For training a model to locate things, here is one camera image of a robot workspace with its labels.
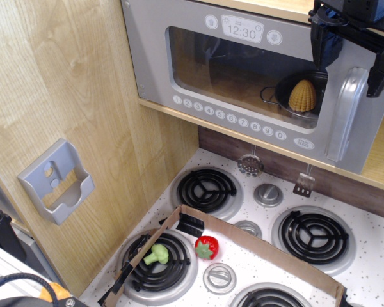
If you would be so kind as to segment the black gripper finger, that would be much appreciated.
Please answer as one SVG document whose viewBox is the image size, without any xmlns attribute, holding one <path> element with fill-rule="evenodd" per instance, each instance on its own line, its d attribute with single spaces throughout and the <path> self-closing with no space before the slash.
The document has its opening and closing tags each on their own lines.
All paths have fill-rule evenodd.
<svg viewBox="0 0 384 307">
<path fill-rule="evenodd" d="M 384 90 L 384 50 L 377 53 L 367 80 L 367 97 L 378 98 Z"/>
<path fill-rule="evenodd" d="M 335 30 L 335 26 L 320 21 L 311 22 L 310 41 L 316 68 L 326 68 L 339 57 L 343 47 L 343 38 Z"/>
</svg>

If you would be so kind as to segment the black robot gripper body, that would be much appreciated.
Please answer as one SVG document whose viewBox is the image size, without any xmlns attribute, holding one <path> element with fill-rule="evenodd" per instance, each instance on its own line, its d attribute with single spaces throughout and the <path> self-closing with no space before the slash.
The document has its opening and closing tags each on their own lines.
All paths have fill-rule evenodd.
<svg viewBox="0 0 384 307">
<path fill-rule="evenodd" d="M 377 54 L 384 50 L 384 1 L 314 1 L 308 21 L 335 26 L 342 38 Z"/>
</svg>

